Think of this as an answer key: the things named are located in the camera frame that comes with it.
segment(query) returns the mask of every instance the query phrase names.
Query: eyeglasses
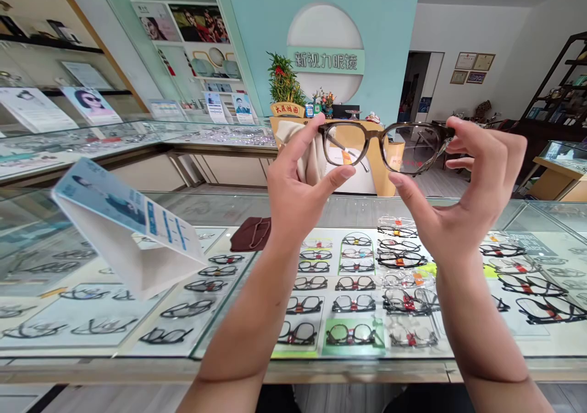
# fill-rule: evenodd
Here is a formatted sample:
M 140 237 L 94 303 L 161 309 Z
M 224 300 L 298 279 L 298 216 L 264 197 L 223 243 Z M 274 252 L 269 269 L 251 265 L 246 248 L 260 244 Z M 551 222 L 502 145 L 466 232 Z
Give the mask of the eyeglasses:
M 95 319 L 92 318 L 83 326 L 76 327 L 70 333 L 74 335 L 109 335 L 110 333 L 124 333 L 138 318 L 122 319 Z
M 189 318 L 209 311 L 212 300 L 200 300 L 195 303 L 181 303 L 160 313 L 163 318 Z
M 314 325 L 308 322 L 299 323 L 292 330 L 289 321 L 284 321 L 281 326 L 281 332 L 277 339 L 278 344 L 291 344 L 293 346 L 310 346 L 316 340 L 316 331 Z
M 402 159 L 393 159 L 386 154 L 385 143 L 388 134 L 397 129 L 405 141 Z M 346 163 L 357 165 L 367 154 L 371 139 L 377 138 L 385 167 L 396 173 L 417 175 L 425 172 L 442 154 L 454 137 L 454 130 L 437 124 L 392 124 L 383 131 L 367 130 L 356 122 L 335 121 L 318 127 L 322 135 L 322 144 L 326 160 L 332 165 Z M 352 139 L 352 148 L 345 144 Z M 331 148 L 337 147 L 342 152 L 342 160 L 334 158 Z
M 342 277 L 334 289 L 337 291 L 368 291 L 375 289 L 375 282 L 371 277 L 359 277 L 356 281 L 351 277 Z
M 39 321 L 30 324 L 23 323 L 12 329 L 3 330 L 2 334 L 9 338 L 31 340 L 34 338 L 52 337 L 53 335 L 57 335 L 67 326 L 67 324 L 61 324 L 58 322 Z
M 562 265 L 568 262 L 567 259 L 563 259 L 560 257 L 534 257 L 532 260 L 534 260 L 535 262 L 539 263 L 539 264 L 543 264 L 543 265 L 552 265 L 552 266 L 557 266 L 557 265 Z
M 74 251 L 65 251 L 59 254 L 55 254 L 54 258 L 62 258 L 62 259 L 87 259 L 96 255 L 96 251 L 94 250 L 74 250 Z
M 332 242 L 322 240 L 309 240 L 301 243 L 302 248 L 332 248 Z
M 396 251 L 396 252 L 416 252 L 420 251 L 420 245 L 415 244 L 414 242 L 410 242 L 405 240 L 403 242 L 396 242 L 392 239 L 385 239 L 379 241 L 379 246 L 383 248 L 379 252 L 389 252 L 389 251 Z
M 102 291 L 101 289 L 72 289 L 71 291 L 62 292 L 59 297 L 70 300 L 100 300 L 108 295 L 109 291 Z
M 544 303 L 521 298 L 515 302 L 520 312 L 528 317 L 528 324 L 554 324 L 560 322 L 575 322 L 587 319 L 587 312 L 579 306 L 557 297 L 543 297 Z
M 416 289 L 411 296 L 403 289 L 388 289 L 383 295 L 383 307 L 388 314 L 428 315 L 440 310 L 438 296 L 428 289 Z
M 382 286 L 384 288 L 419 288 L 434 283 L 434 277 L 428 271 L 415 269 L 409 272 L 398 270 L 392 274 L 383 277 Z
M 516 259 L 491 259 L 489 266 L 494 268 L 497 272 L 509 275 L 527 274 L 540 272 L 542 267 L 536 263 L 530 263 L 526 260 Z
M 16 318 L 24 315 L 25 312 L 34 309 L 36 306 L 24 307 L 23 305 L 0 306 L 0 319 Z
M 503 299 L 499 299 L 495 296 L 492 296 L 492 297 L 493 297 L 493 302 L 495 303 L 495 307 L 497 308 L 498 312 L 507 312 L 511 309 L 511 306 L 506 305 L 503 302 Z
M 344 324 L 336 324 L 326 331 L 326 344 L 331 346 L 364 346 L 375 343 L 375 329 L 366 324 L 357 324 L 349 329 Z
M 488 257 L 515 257 L 526 253 L 524 248 L 508 244 L 481 245 L 479 250 Z
M 404 239 L 415 239 L 418 236 L 415 229 L 400 228 L 393 225 L 380 225 L 377 227 L 377 232 L 386 236 L 403 237 Z
M 75 269 L 79 266 L 79 262 L 65 262 L 65 263 L 45 263 L 39 266 L 32 267 L 30 269 L 23 269 L 23 272 L 31 272 L 31 273 L 42 273 L 42 272 L 51 272 L 51 273 L 61 273 L 61 272 L 68 272 L 72 269 Z
M 228 285 L 224 280 L 198 280 L 188 283 L 183 288 L 194 292 L 218 292 Z
M 428 259 L 417 253 L 380 253 L 377 263 L 388 268 L 411 268 L 428 264 Z
M 306 250 L 306 251 L 302 251 L 300 253 L 300 258 L 302 258 L 304 260 L 320 260 L 320 259 L 326 260 L 326 259 L 332 258 L 332 252 L 323 251 L 323 250 L 318 250 L 318 251 Z
M 420 348 L 438 344 L 438 337 L 427 327 L 408 330 L 404 326 L 395 326 L 389 337 L 392 346 Z
M 332 303 L 332 312 L 372 312 L 375 310 L 373 297 L 363 294 L 353 300 L 349 296 L 340 296 Z
M 149 333 L 146 333 L 139 341 L 147 344 L 177 344 L 183 343 L 185 337 L 187 337 L 194 329 L 184 330 L 175 329 L 166 332 L 165 329 L 159 327 L 154 328 Z
M 565 296 L 566 289 L 540 277 L 527 276 L 526 280 L 515 275 L 498 274 L 497 278 L 503 284 L 503 290 L 518 294 L 534 294 L 539 296 Z
M 286 314 L 314 313 L 320 310 L 322 310 L 322 301 L 318 297 L 306 297 L 301 303 L 298 297 L 289 297 Z
M 245 257 L 240 255 L 218 255 L 214 257 L 210 257 L 208 259 L 209 262 L 217 263 L 217 264 L 229 264 L 229 263 L 238 263 L 242 261 Z
M 368 248 L 361 248 L 358 251 L 353 248 L 348 248 L 342 251 L 343 258 L 365 258 L 373 257 L 373 251 Z
M 342 243 L 344 245 L 355 245 L 355 246 L 371 246 L 373 242 L 367 236 L 365 237 L 355 237 L 355 236 L 345 236 L 342 239 Z
M 301 262 L 298 265 L 299 272 L 329 272 L 330 265 L 327 262 Z
M 324 289 L 327 285 L 326 277 L 312 277 L 310 280 L 306 277 L 298 277 L 293 283 L 293 288 L 296 291 L 315 291 L 316 289 Z
M 205 275 L 207 277 L 225 277 L 226 275 L 235 275 L 237 273 L 236 266 L 208 266 L 207 268 L 198 271 L 198 275 Z
M 130 293 L 127 289 L 122 289 L 117 292 L 115 295 L 112 296 L 113 300 L 118 301 L 135 301 L 136 298 L 133 297 L 133 294 Z
M 344 272 L 369 272 L 375 270 L 373 260 L 362 260 L 355 263 L 351 260 L 343 260 L 341 262 L 341 270 Z
M 570 289 L 571 291 L 587 291 L 587 281 L 585 280 L 564 280 L 561 282 L 565 288 Z
M 547 271 L 553 277 L 579 278 L 587 275 L 587 273 L 584 273 L 583 271 L 571 268 L 548 268 Z

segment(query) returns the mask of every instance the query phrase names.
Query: forearm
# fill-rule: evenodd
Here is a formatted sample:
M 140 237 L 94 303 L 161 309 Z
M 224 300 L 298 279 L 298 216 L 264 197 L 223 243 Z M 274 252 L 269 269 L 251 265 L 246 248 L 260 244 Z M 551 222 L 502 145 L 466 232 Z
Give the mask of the forearm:
M 481 261 L 438 266 L 437 291 L 446 334 L 463 376 L 520 382 L 528 369 L 495 308 Z
M 299 252 L 288 240 L 270 238 L 208 346 L 197 379 L 235 380 L 265 372 L 294 287 Z

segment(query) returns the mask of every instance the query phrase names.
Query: eyeglass frame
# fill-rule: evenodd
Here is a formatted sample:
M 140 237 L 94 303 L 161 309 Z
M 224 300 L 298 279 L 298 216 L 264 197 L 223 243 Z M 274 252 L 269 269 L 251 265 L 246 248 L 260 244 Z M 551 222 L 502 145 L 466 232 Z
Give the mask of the eyeglass frame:
M 428 170 L 436 162 L 436 159 L 438 159 L 438 156 L 440 156 L 442 153 L 444 153 L 444 151 L 448 147 L 448 144 L 452 141 L 452 139 L 455 136 L 455 131 L 453 128 L 448 128 L 448 127 L 445 127 L 443 125 L 438 125 L 438 124 L 422 124 L 419 122 L 418 125 L 406 125 L 406 124 L 401 124 L 401 123 L 395 123 L 395 124 L 391 124 L 390 126 L 388 126 L 386 129 L 384 129 L 382 131 L 378 131 L 378 130 L 367 130 L 362 124 L 359 124 L 356 122 L 350 122 L 350 121 L 329 122 L 327 124 L 320 125 L 318 127 L 318 133 L 320 133 L 322 136 L 322 149 L 324 151 L 324 156 L 326 156 L 327 162 L 331 163 L 332 165 L 335 165 L 335 166 L 338 166 L 338 164 L 334 163 L 330 160 L 330 156 L 328 155 L 328 147 L 330 145 L 328 145 L 328 147 L 327 147 L 327 142 L 333 143 L 336 147 L 340 148 L 343 151 L 346 151 L 346 147 L 344 145 L 342 145 L 340 142 L 338 142 L 335 137 L 330 136 L 329 131 L 333 127 L 338 127 L 338 126 L 343 126 L 343 125 L 346 125 L 348 127 L 357 127 L 363 131 L 363 134 L 365 136 L 363 150 L 361 151 L 359 156 L 356 157 L 356 160 L 351 165 L 355 166 L 355 165 L 361 163 L 363 158 L 367 155 L 367 150 L 369 150 L 369 143 L 371 142 L 371 139 L 377 138 L 377 140 L 379 141 L 379 151 L 380 151 L 381 159 L 383 160 L 383 164 L 385 165 L 385 168 L 387 168 L 387 170 L 392 171 L 394 173 L 403 173 L 403 174 L 408 174 L 410 176 L 417 176 L 418 174 L 422 174 L 423 172 Z M 405 172 L 402 172 L 401 170 L 396 170 L 396 169 L 390 167 L 389 163 L 386 161 L 386 158 L 385 158 L 385 140 L 388 139 L 389 132 L 391 132 L 392 130 L 395 130 L 396 128 L 402 128 L 402 127 L 422 127 L 422 129 L 425 129 L 425 128 L 431 129 L 435 133 L 438 133 L 438 137 L 440 138 L 438 141 L 438 148 L 433 149 L 435 152 L 434 156 L 431 159 L 429 159 L 428 161 L 426 161 L 425 163 L 423 163 L 414 173 L 405 173 Z

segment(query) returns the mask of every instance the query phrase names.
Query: sunglasses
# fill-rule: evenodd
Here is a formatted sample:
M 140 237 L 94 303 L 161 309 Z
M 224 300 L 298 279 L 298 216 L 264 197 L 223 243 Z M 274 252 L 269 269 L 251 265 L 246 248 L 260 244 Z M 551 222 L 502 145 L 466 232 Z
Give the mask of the sunglasses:
M 385 150 L 388 135 L 395 134 L 395 130 L 405 140 L 401 160 L 391 159 Z M 428 170 L 438 156 L 446 150 L 455 135 L 452 128 L 437 124 L 392 124 L 380 132 L 367 130 L 361 124 L 347 121 L 323 124 L 318 127 L 318 132 L 322 136 L 324 156 L 332 165 L 357 165 L 361 163 L 367 154 L 371 139 L 376 138 L 379 141 L 379 150 L 385 167 L 389 171 L 413 176 Z M 352 139 L 352 148 L 347 148 L 343 144 L 347 143 L 349 139 Z M 332 149 L 339 149 L 342 158 L 333 158 Z

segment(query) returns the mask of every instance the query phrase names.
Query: picture frame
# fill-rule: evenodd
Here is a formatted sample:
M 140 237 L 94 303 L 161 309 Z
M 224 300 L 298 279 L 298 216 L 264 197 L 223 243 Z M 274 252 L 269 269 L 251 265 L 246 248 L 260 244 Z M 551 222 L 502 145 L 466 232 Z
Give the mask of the picture frame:
M 471 70 L 473 64 L 477 60 L 477 54 L 475 52 L 460 52 L 457 58 L 457 64 L 454 65 L 455 69 Z
M 455 70 L 452 73 L 451 84 L 465 84 L 465 81 L 467 80 L 467 75 L 467 71 Z
M 475 59 L 475 63 L 473 64 L 473 70 L 488 72 L 489 69 L 491 69 L 491 65 L 493 64 L 494 59 L 495 54 L 477 54 L 477 58 Z
M 485 72 L 469 72 L 469 76 L 467 77 L 467 84 L 483 84 L 485 82 L 485 77 L 487 73 Z

